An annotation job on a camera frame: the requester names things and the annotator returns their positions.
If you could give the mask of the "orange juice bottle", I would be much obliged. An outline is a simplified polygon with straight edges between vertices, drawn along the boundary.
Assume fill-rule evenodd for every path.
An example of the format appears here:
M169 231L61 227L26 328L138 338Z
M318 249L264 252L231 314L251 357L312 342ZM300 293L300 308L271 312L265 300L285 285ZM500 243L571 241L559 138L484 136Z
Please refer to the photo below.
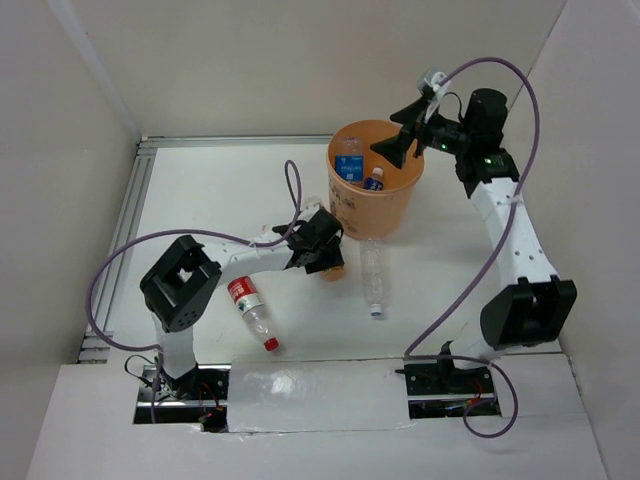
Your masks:
M321 277L326 282L336 282L343 279L346 275L345 266L336 266L324 270Z

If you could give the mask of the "blue label white cap bottle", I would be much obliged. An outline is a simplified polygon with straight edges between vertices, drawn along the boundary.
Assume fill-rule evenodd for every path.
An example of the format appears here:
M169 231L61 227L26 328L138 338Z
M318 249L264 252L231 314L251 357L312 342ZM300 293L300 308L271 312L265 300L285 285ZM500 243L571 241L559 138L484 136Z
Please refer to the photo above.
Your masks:
M384 190L384 171L380 167L375 167L371 174L365 178L363 188L367 191Z

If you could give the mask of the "clear unlabeled bottle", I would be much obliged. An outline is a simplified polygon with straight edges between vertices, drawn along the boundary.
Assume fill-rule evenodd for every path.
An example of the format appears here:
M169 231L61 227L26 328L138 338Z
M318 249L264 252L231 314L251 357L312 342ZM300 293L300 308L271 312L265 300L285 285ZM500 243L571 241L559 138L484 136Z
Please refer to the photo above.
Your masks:
M387 262L384 246L374 238L360 243L360 268L365 302L370 317L386 317Z

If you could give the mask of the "red label red cap bottle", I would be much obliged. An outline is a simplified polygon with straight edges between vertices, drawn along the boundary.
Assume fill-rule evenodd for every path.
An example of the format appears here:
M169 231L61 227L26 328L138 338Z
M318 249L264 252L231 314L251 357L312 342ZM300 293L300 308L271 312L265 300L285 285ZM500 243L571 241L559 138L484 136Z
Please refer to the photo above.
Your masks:
M228 284L227 291L254 338L267 352L276 351L280 342L269 311L253 280L249 276L234 279Z

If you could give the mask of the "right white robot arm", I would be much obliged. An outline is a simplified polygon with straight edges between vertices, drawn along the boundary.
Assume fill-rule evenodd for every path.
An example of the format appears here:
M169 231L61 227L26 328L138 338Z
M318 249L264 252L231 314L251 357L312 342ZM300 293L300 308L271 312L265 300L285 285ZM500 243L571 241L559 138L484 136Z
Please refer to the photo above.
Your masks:
M477 338L449 341L441 349L436 379L444 390L457 392L481 360L556 341L577 288L561 279L546 257L519 190L524 178L501 145L505 95L477 89L465 114L451 120L439 112L444 88L423 86L420 91L418 100L392 114L399 133L371 149L398 168L411 146L418 153L430 147L453 155L456 175L487 229L500 277L500 291L481 310Z

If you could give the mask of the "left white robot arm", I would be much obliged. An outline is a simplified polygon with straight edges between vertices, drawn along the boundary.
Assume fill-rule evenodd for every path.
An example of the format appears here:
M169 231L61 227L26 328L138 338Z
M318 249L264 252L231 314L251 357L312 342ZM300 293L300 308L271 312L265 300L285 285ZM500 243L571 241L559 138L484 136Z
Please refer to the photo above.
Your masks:
M193 326L219 286L244 276L303 268L308 274L344 264L344 228L324 207L305 208L291 232L276 226L247 242L214 243L210 253L192 236L178 237L140 282L154 317L163 389L176 399L196 390L199 368Z

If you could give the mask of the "black label bottle by bin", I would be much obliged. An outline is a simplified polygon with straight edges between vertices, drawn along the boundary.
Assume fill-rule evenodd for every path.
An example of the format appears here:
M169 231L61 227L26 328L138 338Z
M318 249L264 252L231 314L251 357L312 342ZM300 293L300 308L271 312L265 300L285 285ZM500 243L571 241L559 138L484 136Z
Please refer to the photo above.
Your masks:
M321 198L317 196L309 196L302 201L300 209L302 212L304 212L306 210L319 209L323 207L324 203L322 202Z

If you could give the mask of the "orange plastic bin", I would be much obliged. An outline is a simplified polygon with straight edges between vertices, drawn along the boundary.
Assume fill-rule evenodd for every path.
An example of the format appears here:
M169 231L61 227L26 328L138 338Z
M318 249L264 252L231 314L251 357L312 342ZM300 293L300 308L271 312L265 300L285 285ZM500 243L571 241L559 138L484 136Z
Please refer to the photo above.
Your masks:
M381 238L397 230L414 187L424 172L423 156L415 157L408 153L404 167L397 169L370 149L372 144L393 137L398 132L399 127L389 121L361 120L342 127L329 143L329 207L341 222L345 233L354 239ZM382 190L366 190L346 182L338 175L335 160L347 137L355 137L362 143L365 176L369 176L375 168L383 171Z

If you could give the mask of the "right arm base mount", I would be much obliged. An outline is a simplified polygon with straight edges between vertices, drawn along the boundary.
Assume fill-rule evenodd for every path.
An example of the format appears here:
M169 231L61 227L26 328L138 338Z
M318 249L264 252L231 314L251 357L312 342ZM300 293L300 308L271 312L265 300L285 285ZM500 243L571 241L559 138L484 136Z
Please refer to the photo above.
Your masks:
M405 384L409 418L461 418L501 414L492 374L487 364L472 362L459 369L453 359L405 361L395 369Z

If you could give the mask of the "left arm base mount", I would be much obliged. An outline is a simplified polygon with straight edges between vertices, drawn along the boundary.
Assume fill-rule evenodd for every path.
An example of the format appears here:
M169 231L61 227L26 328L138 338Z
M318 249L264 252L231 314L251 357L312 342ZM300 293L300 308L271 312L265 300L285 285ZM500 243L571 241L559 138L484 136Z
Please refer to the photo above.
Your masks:
M176 388L158 377L155 365L143 355L130 355L123 369L138 382L135 425L193 424L202 432L228 432L228 365L201 366Z

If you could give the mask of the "aluminium frame rail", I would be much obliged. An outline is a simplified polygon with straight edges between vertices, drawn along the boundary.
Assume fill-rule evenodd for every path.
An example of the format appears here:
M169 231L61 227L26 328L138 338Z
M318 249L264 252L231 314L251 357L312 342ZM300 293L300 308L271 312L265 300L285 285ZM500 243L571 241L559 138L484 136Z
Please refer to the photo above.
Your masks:
M96 292L96 320L122 344L155 340L139 283L172 242L175 228L249 238L293 213L284 164L297 164L306 197L329 193L326 150L317 137L155 139L134 160L117 243L140 244L114 261ZM491 247L482 219L467 199L448 155L429 152L400 228L383 246L386 317L370 317L359 268L359 246L345 239L346 275L326 282L301 269L255 277L269 308L283 360L400 357L457 297Z

